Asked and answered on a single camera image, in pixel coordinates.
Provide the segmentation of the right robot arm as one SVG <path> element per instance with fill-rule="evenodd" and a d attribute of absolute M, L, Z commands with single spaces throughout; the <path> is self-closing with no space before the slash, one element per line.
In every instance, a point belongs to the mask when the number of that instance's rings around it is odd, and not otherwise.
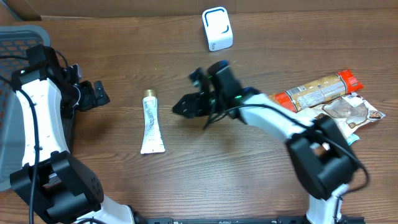
<path fill-rule="evenodd" d="M 172 111 L 186 118 L 206 116 L 206 124 L 226 116 L 257 127 L 286 145 L 296 176 L 309 194 L 308 210 L 299 223 L 364 223 L 363 217 L 341 214 L 345 195 L 361 190 L 350 188 L 354 173 L 366 170 L 337 124 L 329 116 L 306 118 L 273 102 L 253 87 L 242 87 L 227 60 L 189 79 L 199 89 L 184 95 Z"/>

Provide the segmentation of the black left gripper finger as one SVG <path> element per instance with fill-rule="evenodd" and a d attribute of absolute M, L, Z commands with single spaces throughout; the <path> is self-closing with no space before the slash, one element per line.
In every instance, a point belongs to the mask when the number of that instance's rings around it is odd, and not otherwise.
<path fill-rule="evenodd" d="M 106 105 L 110 102 L 101 81 L 94 82 L 95 107 Z"/>
<path fill-rule="evenodd" d="M 89 81 L 83 81 L 79 84 L 80 100 L 78 102 L 77 110 L 88 111 L 95 106 L 96 97 L 94 89 Z"/>

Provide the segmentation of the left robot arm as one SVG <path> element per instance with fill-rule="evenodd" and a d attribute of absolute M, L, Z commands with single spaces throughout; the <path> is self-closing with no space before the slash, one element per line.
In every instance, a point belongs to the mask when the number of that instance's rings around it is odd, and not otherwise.
<path fill-rule="evenodd" d="M 99 178 L 71 155 L 65 139 L 63 120 L 109 103 L 103 84 L 83 80 L 78 65 L 62 67 L 51 47 L 36 45 L 25 57 L 28 66 L 11 79 L 25 132 L 22 168 L 10 176 L 12 189 L 30 215 L 46 223 L 139 223 L 130 206 L 104 194 Z"/>

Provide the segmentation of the red orange pasta package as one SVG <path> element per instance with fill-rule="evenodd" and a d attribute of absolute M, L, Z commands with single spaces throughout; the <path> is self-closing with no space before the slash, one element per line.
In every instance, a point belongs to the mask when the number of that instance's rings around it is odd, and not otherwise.
<path fill-rule="evenodd" d="M 346 69 L 304 85 L 269 95 L 269 98 L 284 108 L 297 113 L 305 108 L 334 100 L 362 88 L 364 88 L 363 84 L 351 73 L 350 69 Z"/>

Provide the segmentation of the white tube gold cap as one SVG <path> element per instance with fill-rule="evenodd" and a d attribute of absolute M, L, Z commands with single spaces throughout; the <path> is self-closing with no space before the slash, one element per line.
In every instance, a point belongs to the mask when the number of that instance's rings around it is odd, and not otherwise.
<path fill-rule="evenodd" d="M 144 137 L 141 154 L 163 153 L 165 146 L 158 119 L 158 100 L 154 90 L 145 90 L 142 99 L 144 112 Z"/>

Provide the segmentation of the beige plastic pouch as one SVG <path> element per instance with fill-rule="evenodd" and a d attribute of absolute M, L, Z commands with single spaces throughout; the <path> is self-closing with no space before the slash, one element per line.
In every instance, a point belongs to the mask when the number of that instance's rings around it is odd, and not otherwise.
<path fill-rule="evenodd" d="M 367 100 L 353 92 L 298 112 L 299 115 L 320 119 L 333 118 L 345 139 L 365 124 L 378 121 L 385 114 L 373 107 Z"/>

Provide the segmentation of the teal snack packet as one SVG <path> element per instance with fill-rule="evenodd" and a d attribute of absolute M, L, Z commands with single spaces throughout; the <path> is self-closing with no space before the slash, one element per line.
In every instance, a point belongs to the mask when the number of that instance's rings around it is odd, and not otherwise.
<path fill-rule="evenodd" d="M 348 136 L 348 138 L 346 139 L 346 142 L 348 143 L 348 145 L 352 145 L 354 142 L 359 141 L 360 137 L 356 134 L 351 134 Z"/>

